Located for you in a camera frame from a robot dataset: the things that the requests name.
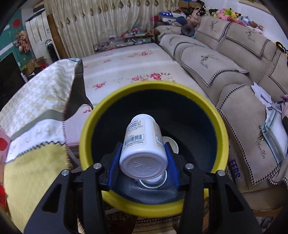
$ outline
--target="silver bolt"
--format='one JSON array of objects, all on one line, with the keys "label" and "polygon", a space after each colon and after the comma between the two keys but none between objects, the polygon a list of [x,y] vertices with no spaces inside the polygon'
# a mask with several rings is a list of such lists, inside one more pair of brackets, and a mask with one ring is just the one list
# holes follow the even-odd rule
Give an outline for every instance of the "silver bolt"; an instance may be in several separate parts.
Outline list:
[{"label": "silver bolt", "polygon": [[61,175],[66,176],[69,174],[69,170],[65,169],[63,171],[61,171]]},{"label": "silver bolt", "polygon": [[187,164],[185,165],[185,167],[186,167],[187,169],[193,169],[193,168],[194,168],[194,165],[193,165],[192,163],[187,163]]},{"label": "silver bolt", "polygon": [[225,171],[219,170],[219,171],[217,171],[217,174],[219,176],[224,176],[226,173],[225,173]]},{"label": "silver bolt", "polygon": [[94,169],[100,169],[102,167],[101,163],[95,163],[93,165]]}]

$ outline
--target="beige couch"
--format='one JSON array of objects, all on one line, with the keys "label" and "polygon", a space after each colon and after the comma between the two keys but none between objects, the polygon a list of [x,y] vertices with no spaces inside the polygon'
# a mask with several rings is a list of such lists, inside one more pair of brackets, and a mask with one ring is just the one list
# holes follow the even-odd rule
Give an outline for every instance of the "beige couch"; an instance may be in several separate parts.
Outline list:
[{"label": "beige couch", "polygon": [[288,92],[287,56],[264,36],[236,23],[203,16],[195,39],[180,35],[180,27],[156,28],[159,45],[201,86],[221,114],[229,134],[229,166],[252,209],[281,207],[288,198],[284,184],[268,181],[278,170],[261,137],[265,106],[250,85],[257,83],[280,101]]}]

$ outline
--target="green wall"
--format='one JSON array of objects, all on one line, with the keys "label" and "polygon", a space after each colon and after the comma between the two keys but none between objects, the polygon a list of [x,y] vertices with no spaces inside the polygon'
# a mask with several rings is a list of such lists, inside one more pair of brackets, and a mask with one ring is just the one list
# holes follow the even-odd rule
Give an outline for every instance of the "green wall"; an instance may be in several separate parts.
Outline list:
[{"label": "green wall", "polygon": [[[15,19],[20,19],[21,21],[19,27],[17,28],[13,28],[13,25],[12,25]],[[3,31],[0,36],[0,50],[2,50],[4,47],[9,45],[11,42],[13,42],[16,39],[17,30],[18,31],[24,30],[23,23],[22,23],[21,9],[17,10],[17,12],[12,16],[8,24],[10,25],[10,28]],[[26,65],[33,58],[30,51],[28,51],[27,53],[19,52],[19,48],[13,45],[12,48],[8,49],[3,54],[0,54],[0,59],[2,60],[11,52],[13,52],[16,61],[20,63],[20,68]]]}]

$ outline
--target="white bottle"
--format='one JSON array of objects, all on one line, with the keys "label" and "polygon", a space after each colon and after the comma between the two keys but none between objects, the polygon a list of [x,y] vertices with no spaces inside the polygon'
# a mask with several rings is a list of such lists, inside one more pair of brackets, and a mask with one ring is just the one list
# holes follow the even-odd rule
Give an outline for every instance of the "white bottle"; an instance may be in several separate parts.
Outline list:
[{"label": "white bottle", "polygon": [[156,178],[166,170],[168,161],[160,128],[150,115],[140,114],[131,120],[119,165],[125,175],[138,180]]}]

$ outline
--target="black screen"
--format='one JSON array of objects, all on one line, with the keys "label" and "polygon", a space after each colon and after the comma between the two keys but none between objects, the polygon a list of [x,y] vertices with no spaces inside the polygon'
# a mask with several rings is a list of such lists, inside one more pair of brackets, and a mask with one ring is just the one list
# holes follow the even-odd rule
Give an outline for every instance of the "black screen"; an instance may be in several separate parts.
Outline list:
[{"label": "black screen", "polygon": [[25,84],[13,53],[0,61],[0,110]]}]

